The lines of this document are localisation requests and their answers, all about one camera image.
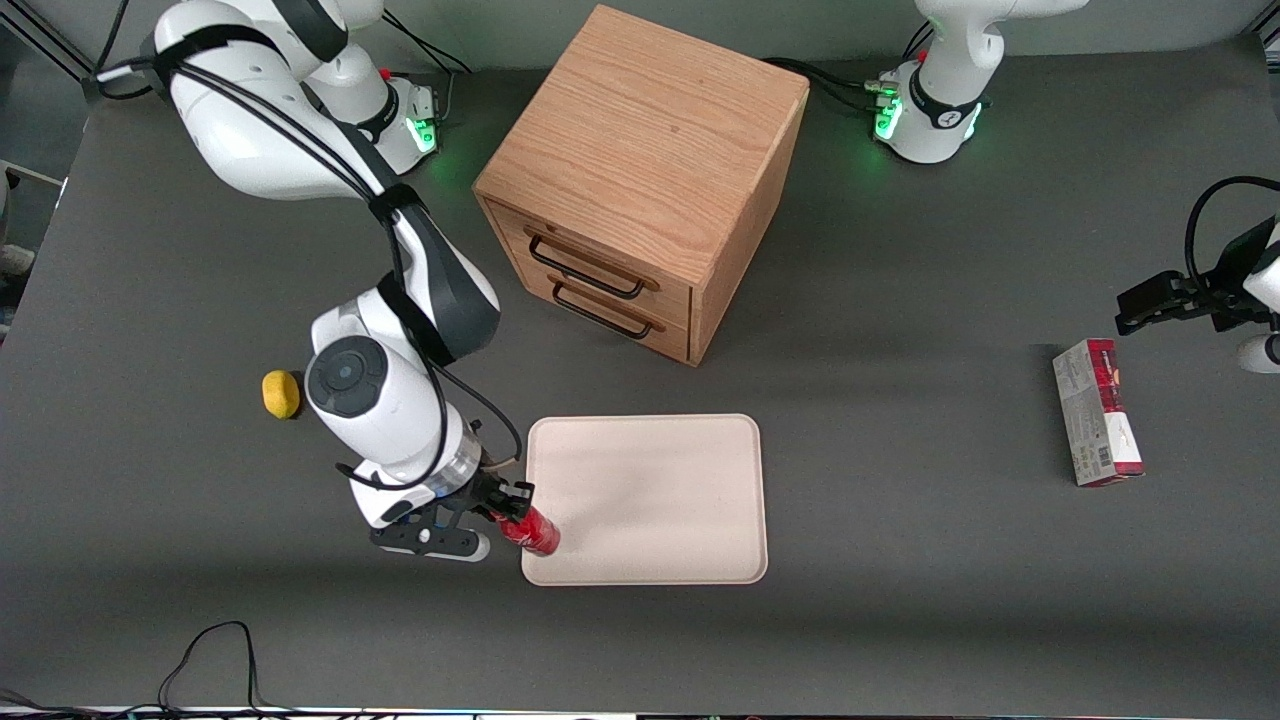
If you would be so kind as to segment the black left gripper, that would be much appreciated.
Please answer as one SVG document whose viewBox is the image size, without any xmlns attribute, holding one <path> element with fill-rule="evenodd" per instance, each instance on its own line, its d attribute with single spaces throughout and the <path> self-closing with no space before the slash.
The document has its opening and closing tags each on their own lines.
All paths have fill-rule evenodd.
<svg viewBox="0 0 1280 720">
<path fill-rule="evenodd" d="M 1196 264 L 1196 241 L 1190 241 L 1190 275 L 1208 297 L 1196 299 L 1196 287 L 1180 272 L 1160 272 L 1117 296 L 1116 332 L 1130 336 L 1162 322 L 1190 320 L 1210 315 L 1217 333 L 1243 325 L 1274 325 L 1272 311 L 1244 287 L 1245 278 L 1265 255 L 1276 220 L 1268 218 L 1228 242 L 1207 272 Z"/>
</svg>

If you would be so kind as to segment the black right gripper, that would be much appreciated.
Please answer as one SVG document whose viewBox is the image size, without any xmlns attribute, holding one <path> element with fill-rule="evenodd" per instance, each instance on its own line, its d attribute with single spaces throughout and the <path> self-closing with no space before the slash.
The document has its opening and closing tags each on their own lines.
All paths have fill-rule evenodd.
<svg viewBox="0 0 1280 720">
<path fill-rule="evenodd" d="M 532 503 L 534 492 L 532 483 L 507 482 L 497 474 L 477 471 L 465 486 L 440 500 L 447 515 L 443 527 L 457 528 L 466 512 L 500 527 L 518 525 L 524 520 L 524 505 Z"/>
</svg>

